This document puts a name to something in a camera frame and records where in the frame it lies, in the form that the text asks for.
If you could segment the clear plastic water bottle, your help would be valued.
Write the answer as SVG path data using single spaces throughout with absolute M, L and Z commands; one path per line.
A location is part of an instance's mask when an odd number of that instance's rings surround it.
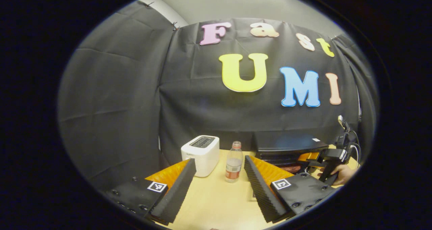
M 225 180 L 234 183 L 239 179 L 240 171 L 243 164 L 242 143 L 234 141 L 232 148 L 228 152 L 225 169 Z

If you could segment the black electric oven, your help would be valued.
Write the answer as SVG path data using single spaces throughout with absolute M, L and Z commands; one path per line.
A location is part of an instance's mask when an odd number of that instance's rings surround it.
M 281 169 L 299 166 L 293 174 L 306 173 L 313 163 L 307 154 L 318 154 L 329 145 L 311 134 L 302 132 L 254 132 L 250 150 L 255 157 Z

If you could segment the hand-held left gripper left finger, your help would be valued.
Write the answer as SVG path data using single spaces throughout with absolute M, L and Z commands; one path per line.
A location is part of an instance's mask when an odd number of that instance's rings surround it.
M 115 186 L 104 194 L 138 219 L 170 224 L 179 213 L 195 173 L 195 159 L 188 158 L 145 179 Z

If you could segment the white toaster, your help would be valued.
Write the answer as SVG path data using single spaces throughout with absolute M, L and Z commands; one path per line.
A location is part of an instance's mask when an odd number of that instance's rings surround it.
M 220 139 L 210 135 L 200 135 L 181 147 L 182 160 L 194 159 L 196 177 L 210 175 L 219 162 Z

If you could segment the black backdrop cloth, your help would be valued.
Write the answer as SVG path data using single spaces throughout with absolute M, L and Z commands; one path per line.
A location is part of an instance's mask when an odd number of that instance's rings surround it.
M 182 160 L 199 135 L 256 149 L 256 132 L 333 143 L 341 115 L 358 134 L 361 163 L 380 102 L 369 61 L 348 36 L 278 20 L 227 18 L 177 30 L 136 1 L 97 26 L 72 55 L 58 98 L 60 133 L 98 190 Z

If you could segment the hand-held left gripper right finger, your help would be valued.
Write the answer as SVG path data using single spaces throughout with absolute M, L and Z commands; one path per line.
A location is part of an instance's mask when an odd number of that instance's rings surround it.
M 254 156 L 245 156 L 244 170 L 266 222 L 309 211 L 337 190 L 309 173 L 291 174 Z

